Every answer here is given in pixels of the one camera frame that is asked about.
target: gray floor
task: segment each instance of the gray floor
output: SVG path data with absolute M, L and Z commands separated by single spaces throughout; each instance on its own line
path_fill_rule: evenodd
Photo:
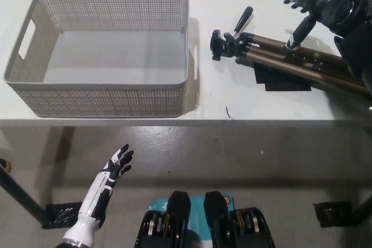
M 80 201 L 110 155 L 129 143 L 133 169 L 117 184 L 95 247 L 133 247 L 148 204 L 173 190 L 232 193 L 264 213 L 277 248 L 372 247 L 372 223 L 322 229 L 313 203 L 372 193 L 372 138 L 364 130 L 231 127 L 90 127 L 0 130 L 0 157 L 42 204 Z M 1 247 L 55 247 L 0 189 Z

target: white table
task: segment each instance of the white table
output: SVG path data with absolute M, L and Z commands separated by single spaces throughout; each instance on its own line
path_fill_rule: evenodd
M 198 106 L 170 119 L 54 119 L 39 118 L 0 80 L 0 125 L 370 125 L 372 107 L 353 95 L 311 92 L 266 92 L 256 84 L 254 70 L 234 59 L 212 60 L 209 49 L 214 29 L 232 31 L 242 11 L 254 8 L 246 29 L 264 37 L 286 41 L 304 15 L 283 0 L 190 0 L 190 48 L 197 69 Z M 31 0 L 0 0 L 0 73 Z M 303 46 L 337 54 L 333 35 L 320 24 Z M 228 118 L 226 107 L 232 120 Z

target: basket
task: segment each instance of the basket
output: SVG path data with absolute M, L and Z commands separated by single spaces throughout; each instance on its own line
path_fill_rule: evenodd
M 33 0 L 5 81 L 39 117 L 177 117 L 187 28 L 188 0 Z

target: robotic arm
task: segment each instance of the robotic arm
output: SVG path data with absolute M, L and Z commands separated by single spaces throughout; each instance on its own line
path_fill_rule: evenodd
M 316 22 L 336 34 L 334 42 L 351 74 L 372 93 L 372 0 L 285 0 L 292 8 L 309 12 L 286 43 L 294 49 Z
M 116 181 L 131 169 L 127 164 L 134 152 L 128 151 L 128 148 L 128 144 L 120 148 L 96 176 L 80 207 L 76 224 L 65 233 L 63 242 L 57 248 L 93 247 L 94 233 L 105 221 L 106 208 Z

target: teal box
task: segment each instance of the teal box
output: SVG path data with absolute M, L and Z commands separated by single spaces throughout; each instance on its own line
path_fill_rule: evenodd
M 234 209 L 233 196 L 224 194 L 228 210 Z M 212 237 L 208 228 L 204 213 L 204 196 L 190 197 L 191 211 L 188 221 L 188 233 L 186 237 L 186 248 L 208 248 L 212 247 Z M 166 211 L 168 199 L 159 199 L 148 206 L 148 210 Z

